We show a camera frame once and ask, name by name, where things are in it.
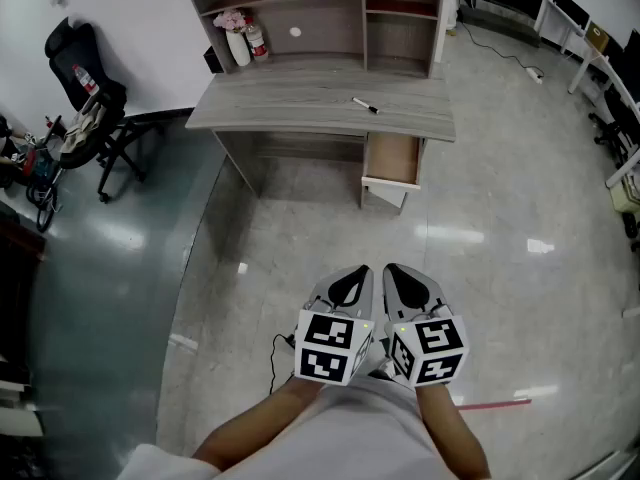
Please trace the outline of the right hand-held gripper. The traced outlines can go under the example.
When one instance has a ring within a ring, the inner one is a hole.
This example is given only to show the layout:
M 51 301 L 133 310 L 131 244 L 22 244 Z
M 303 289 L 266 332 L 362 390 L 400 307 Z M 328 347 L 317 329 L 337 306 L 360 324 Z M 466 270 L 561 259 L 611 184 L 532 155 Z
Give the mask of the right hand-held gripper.
M 409 387 L 446 384 L 460 373 L 469 354 L 461 316 L 454 315 L 439 284 L 399 263 L 382 274 L 387 355 Z M 403 321 L 399 314 L 418 314 Z

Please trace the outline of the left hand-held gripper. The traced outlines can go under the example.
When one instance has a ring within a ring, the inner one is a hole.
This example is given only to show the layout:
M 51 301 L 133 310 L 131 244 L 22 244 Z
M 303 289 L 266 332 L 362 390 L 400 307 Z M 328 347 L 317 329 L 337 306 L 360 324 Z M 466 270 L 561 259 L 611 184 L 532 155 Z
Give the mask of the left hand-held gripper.
M 374 336 L 375 322 L 367 320 L 373 291 L 374 273 L 367 265 L 340 269 L 315 285 L 294 333 L 297 378 L 349 384 Z

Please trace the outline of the wooden drawer with white front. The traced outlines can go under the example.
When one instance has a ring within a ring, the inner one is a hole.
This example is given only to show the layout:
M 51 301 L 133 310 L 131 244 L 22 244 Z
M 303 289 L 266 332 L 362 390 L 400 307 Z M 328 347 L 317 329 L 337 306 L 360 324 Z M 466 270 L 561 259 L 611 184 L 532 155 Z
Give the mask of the wooden drawer with white front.
M 425 139 L 416 136 L 369 132 L 364 147 L 362 185 L 419 191 L 425 143 Z

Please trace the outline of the person's right forearm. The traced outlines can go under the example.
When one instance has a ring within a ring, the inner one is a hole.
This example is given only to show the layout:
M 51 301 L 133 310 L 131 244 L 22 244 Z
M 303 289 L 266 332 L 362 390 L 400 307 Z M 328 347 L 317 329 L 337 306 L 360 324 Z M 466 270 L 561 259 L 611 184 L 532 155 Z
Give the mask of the person's right forearm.
M 485 452 L 447 387 L 434 384 L 417 387 L 415 392 L 422 421 L 448 469 L 459 480 L 490 480 Z

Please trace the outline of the person's left forearm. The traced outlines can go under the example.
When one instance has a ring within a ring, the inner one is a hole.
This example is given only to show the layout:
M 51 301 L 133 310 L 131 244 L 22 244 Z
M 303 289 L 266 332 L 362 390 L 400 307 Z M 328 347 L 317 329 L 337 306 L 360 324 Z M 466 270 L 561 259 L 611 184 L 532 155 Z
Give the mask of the person's left forearm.
M 321 383 L 291 378 L 264 400 L 212 431 L 193 458 L 223 472 L 272 442 L 316 399 Z

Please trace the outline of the grey wooden desk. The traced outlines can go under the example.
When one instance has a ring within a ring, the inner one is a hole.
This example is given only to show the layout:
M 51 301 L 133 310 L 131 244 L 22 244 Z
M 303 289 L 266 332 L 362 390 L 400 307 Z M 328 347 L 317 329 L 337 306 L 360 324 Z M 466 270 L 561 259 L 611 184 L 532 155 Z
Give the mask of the grey wooden desk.
M 355 104 L 357 97 L 379 109 Z M 272 60 L 214 77 L 187 126 L 213 133 L 255 195 L 263 191 L 267 160 L 350 162 L 363 175 L 369 132 L 452 143 L 454 118 L 442 74 L 432 78 L 367 71 L 338 58 Z M 360 199 L 402 209 L 412 191 L 361 187 Z

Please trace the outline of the black office chair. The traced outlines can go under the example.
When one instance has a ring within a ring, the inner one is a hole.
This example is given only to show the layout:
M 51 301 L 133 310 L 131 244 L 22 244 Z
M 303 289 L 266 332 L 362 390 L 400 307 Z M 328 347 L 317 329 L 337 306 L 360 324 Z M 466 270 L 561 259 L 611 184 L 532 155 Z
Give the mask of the black office chair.
M 86 143 L 71 154 L 61 154 L 60 165 L 72 170 L 97 160 L 103 168 L 97 193 L 101 202 L 108 203 L 110 196 L 104 187 L 117 159 L 124 160 L 138 181 L 146 179 L 146 173 L 126 153 L 126 147 L 157 125 L 139 123 L 125 116 L 126 87 L 106 74 L 91 24 L 72 25 L 67 18 L 63 19 L 46 39 L 44 52 L 76 115 L 91 100 L 99 101 L 107 108 L 101 124 Z M 97 82 L 99 92 L 95 96 L 90 96 L 76 79 L 74 64 L 84 67 Z

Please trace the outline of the red floor tape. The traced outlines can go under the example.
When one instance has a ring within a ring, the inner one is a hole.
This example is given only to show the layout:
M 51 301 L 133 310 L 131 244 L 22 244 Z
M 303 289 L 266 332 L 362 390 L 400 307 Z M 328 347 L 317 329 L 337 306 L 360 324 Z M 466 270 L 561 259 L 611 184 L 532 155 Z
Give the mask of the red floor tape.
M 462 404 L 458 405 L 458 409 L 461 411 L 469 411 L 469 410 L 493 410 L 493 409 L 502 409 L 509 407 L 517 407 L 531 404 L 532 400 L 530 398 L 520 398 L 514 400 L 505 400 L 505 401 L 497 401 L 497 402 L 485 402 L 485 403 L 476 403 L 476 404 Z

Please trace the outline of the person's white shirt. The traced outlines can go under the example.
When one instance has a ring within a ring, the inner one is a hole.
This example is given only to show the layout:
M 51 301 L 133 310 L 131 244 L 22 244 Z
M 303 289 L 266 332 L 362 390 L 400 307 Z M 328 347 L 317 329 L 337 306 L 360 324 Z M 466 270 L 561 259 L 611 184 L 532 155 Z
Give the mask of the person's white shirt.
M 357 377 L 329 386 L 267 446 L 226 471 L 138 446 L 116 480 L 452 480 L 409 390 Z

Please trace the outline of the clear bottle with red label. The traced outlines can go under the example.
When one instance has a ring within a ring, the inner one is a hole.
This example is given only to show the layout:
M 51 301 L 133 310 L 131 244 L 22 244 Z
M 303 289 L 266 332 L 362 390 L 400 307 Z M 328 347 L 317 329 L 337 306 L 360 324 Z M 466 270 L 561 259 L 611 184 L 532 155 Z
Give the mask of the clear bottle with red label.
M 253 58 L 257 62 L 266 61 L 269 57 L 269 51 L 265 43 L 264 34 L 262 28 L 252 16 L 245 18 L 245 36 Z

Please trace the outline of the grey wooden shelf hutch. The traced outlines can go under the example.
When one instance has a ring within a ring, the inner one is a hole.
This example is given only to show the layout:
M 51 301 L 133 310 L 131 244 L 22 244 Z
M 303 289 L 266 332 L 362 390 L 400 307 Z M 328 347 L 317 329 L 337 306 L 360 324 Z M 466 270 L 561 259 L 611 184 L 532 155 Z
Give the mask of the grey wooden shelf hutch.
M 262 28 L 269 57 L 350 60 L 365 70 L 430 77 L 439 63 L 446 0 L 191 0 L 224 69 L 241 70 L 213 19 L 240 9 Z M 300 37 L 289 30 L 301 29 Z

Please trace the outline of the white ceramic vase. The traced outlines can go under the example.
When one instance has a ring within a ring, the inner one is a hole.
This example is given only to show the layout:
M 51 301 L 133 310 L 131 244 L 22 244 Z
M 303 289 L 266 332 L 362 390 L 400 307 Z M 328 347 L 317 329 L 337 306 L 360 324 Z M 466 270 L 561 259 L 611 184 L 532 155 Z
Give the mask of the white ceramic vase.
M 232 57 L 239 67 L 245 67 L 251 62 L 251 54 L 242 31 L 231 29 L 225 31 Z

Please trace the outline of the black swivel chair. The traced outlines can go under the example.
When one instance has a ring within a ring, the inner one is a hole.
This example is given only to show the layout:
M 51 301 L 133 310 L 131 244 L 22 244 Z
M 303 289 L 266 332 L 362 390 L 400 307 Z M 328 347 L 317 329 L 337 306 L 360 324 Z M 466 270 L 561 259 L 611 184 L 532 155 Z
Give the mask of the black swivel chair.
M 606 145 L 614 157 L 616 167 L 620 168 L 629 158 L 627 143 L 640 148 L 640 123 L 613 85 L 604 92 L 604 100 L 612 121 L 606 123 L 595 113 L 590 113 L 588 117 L 601 131 L 594 142 Z

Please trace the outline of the pink flower bunch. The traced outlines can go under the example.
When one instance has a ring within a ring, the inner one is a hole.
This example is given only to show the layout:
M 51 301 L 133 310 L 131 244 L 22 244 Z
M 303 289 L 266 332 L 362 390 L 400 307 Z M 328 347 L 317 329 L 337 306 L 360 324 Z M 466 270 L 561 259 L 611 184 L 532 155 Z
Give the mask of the pink flower bunch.
M 247 26 L 245 14 L 240 9 L 227 9 L 220 12 L 213 19 L 213 24 L 231 33 L 241 33 Z

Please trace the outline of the long white table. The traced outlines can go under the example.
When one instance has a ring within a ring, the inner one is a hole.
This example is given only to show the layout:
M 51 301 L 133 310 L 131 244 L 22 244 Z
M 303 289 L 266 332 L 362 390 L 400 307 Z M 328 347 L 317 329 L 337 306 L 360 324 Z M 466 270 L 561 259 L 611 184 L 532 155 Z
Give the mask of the long white table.
M 583 37 L 586 45 L 586 53 L 583 61 L 579 66 L 576 74 L 572 78 L 567 92 L 573 94 L 578 88 L 581 80 L 587 72 L 590 65 L 594 63 L 600 63 L 603 66 L 604 73 L 609 77 L 609 82 L 616 88 L 621 96 L 622 102 L 633 112 L 634 118 L 640 124 L 640 102 L 636 102 L 625 86 L 622 78 L 611 66 L 609 59 L 604 56 L 586 37 Z M 621 167 L 619 167 L 606 181 L 605 186 L 611 189 L 614 185 L 620 182 L 623 177 L 629 173 L 638 163 L 640 163 L 640 146 L 637 150 L 627 159 Z

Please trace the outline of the beige cloth bag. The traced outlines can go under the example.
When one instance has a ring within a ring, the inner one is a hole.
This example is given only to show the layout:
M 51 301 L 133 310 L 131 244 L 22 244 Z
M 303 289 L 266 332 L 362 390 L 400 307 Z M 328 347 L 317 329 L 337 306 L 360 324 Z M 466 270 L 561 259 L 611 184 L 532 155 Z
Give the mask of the beige cloth bag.
M 83 146 L 90 134 L 99 127 L 106 112 L 107 108 L 99 101 L 88 101 L 67 129 L 60 153 L 71 154 L 76 148 Z

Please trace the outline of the yellow cardboard box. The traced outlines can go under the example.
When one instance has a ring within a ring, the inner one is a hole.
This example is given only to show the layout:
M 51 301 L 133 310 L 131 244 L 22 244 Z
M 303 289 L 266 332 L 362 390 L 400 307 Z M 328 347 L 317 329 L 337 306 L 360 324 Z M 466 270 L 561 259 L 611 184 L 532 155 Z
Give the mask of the yellow cardboard box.
M 598 52 L 603 53 L 609 42 L 609 35 L 591 21 L 586 29 L 585 39 Z

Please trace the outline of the black monitor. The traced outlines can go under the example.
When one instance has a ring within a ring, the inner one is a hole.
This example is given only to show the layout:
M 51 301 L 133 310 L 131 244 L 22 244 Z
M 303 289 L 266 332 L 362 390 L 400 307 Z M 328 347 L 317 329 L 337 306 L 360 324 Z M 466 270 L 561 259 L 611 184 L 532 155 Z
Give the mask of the black monitor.
M 590 21 L 590 15 L 573 0 L 552 0 L 581 30 L 585 30 Z

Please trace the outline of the dark wooden cabinet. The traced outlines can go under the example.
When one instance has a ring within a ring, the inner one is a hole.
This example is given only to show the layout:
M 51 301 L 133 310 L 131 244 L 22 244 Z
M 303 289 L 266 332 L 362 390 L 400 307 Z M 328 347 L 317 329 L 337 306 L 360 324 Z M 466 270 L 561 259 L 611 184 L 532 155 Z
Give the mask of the dark wooden cabinet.
M 45 250 L 45 238 L 0 217 L 0 356 L 23 364 L 31 289 Z

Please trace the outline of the small clear bottle red label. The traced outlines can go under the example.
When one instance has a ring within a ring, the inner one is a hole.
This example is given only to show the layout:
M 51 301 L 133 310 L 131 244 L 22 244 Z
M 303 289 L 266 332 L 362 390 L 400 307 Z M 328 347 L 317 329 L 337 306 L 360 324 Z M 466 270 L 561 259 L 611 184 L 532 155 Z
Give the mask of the small clear bottle red label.
M 89 72 L 78 64 L 73 65 L 73 73 L 90 96 L 95 96 L 99 92 L 99 86 Z

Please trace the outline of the stack of papers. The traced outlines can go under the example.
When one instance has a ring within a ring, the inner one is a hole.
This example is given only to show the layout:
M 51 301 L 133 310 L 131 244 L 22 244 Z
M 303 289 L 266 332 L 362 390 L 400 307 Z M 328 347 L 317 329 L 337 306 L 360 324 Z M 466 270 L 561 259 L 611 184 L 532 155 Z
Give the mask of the stack of papers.
M 31 400 L 31 374 L 0 356 L 0 435 L 42 438 L 38 409 Z

